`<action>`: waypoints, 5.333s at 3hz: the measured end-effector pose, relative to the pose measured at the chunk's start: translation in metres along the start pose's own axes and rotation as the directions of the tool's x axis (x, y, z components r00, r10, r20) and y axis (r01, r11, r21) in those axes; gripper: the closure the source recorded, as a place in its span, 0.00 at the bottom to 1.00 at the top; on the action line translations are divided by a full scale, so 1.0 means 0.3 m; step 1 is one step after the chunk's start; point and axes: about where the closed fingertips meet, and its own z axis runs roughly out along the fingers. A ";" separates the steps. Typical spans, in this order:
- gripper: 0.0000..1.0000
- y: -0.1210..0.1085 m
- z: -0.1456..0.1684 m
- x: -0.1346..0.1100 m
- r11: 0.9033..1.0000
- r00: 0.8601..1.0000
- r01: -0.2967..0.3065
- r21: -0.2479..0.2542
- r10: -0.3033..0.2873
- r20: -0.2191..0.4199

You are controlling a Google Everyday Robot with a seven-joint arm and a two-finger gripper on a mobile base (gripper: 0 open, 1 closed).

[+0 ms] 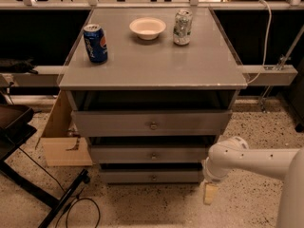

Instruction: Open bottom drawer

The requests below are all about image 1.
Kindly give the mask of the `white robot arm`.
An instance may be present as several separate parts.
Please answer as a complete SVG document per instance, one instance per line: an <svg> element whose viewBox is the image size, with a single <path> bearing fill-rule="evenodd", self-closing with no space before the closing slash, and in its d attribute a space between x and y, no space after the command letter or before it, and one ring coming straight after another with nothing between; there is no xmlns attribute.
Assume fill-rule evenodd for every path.
<svg viewBox="0 0 304 228"><path fill-rule="evenodd" d="M203 176L222 182L232 169L284 181L275 228L304 228L304 149L250 149L239 136L213 144Z"/></svg>

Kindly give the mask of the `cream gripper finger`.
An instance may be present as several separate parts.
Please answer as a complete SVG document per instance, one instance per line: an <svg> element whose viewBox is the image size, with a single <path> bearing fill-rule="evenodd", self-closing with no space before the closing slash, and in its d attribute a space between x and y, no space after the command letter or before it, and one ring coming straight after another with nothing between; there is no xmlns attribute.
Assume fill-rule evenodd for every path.
<svg viewBox="0 0 304 228"><path fill-rule="evenodd" d="M217 195L217 192L219 190L219 186L217 184L206 182L204 184L204 196L203 196L203 202L205 205L211 205L213 200L215 199L215 196Z"/></svg>

